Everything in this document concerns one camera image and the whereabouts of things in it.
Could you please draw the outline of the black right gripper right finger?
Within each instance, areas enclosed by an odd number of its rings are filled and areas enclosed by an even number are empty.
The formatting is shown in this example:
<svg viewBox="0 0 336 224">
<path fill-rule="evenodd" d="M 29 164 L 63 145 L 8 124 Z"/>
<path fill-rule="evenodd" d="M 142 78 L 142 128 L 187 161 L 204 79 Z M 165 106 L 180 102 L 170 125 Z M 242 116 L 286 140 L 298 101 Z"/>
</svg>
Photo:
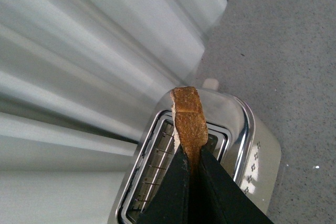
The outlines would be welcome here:
<svg viewBox="0 0 336 224">
<path fill-rule="evenodd" d="M 216 158 L 201 150 L 201 223 L 272 223 Z"/>
</svg>

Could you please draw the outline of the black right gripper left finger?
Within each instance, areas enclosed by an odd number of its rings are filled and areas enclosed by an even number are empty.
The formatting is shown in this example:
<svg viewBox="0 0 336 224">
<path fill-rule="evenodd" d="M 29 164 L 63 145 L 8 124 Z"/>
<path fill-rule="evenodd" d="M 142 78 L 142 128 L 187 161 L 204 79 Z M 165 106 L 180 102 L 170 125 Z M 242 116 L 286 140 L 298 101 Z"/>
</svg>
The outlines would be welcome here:
<svg viewBox="0 0 336 224">
<path fill-rule="evenodd" d="M 137 223 L 187 223 L 189 187 L 190 166 L 179 146 L 159 189 Z"/>
</svg>

